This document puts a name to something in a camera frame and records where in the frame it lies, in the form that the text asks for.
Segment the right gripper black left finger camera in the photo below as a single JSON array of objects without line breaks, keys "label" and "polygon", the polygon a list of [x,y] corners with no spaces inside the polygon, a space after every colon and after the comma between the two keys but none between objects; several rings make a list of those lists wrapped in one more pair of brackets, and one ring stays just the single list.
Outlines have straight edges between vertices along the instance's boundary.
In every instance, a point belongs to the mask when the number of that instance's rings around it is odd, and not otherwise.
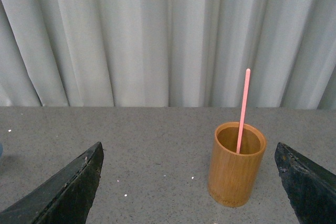
[{"label": "right gripper black left finger camera", "polygon": [[103,164],[97,142],[47,181],[1,212],[1,223],[86,223]]}]

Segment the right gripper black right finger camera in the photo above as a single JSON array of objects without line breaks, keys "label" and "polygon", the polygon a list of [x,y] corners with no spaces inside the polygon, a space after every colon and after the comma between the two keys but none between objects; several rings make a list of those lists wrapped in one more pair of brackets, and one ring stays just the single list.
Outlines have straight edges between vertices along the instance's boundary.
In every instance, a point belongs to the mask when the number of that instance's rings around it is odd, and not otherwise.
[{"label": "right gripper black right finger camera", "polygon": [[279,142],[275,162],[300,223],[335,223],[335,174]]}]

